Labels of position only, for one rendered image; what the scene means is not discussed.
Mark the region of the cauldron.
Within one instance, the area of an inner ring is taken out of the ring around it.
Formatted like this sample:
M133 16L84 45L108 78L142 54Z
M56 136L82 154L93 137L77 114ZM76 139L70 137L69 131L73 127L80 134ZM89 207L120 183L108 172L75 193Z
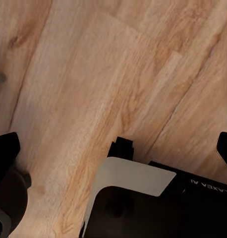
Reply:
M22 220L31 187L30 175L23 175L13 164L0 183L0 238L7 238Z

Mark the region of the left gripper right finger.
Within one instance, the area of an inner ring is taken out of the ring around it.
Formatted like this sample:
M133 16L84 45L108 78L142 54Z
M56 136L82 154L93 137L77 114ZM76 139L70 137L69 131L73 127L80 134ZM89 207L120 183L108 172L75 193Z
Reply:
M227 163L227 132L220 133L217 144L217 150Z

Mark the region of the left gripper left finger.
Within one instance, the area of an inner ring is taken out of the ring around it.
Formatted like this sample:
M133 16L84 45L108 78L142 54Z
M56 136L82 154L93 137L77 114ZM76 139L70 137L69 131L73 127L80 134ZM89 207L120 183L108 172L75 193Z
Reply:
M20 151L16 132L0 136L0 183Z

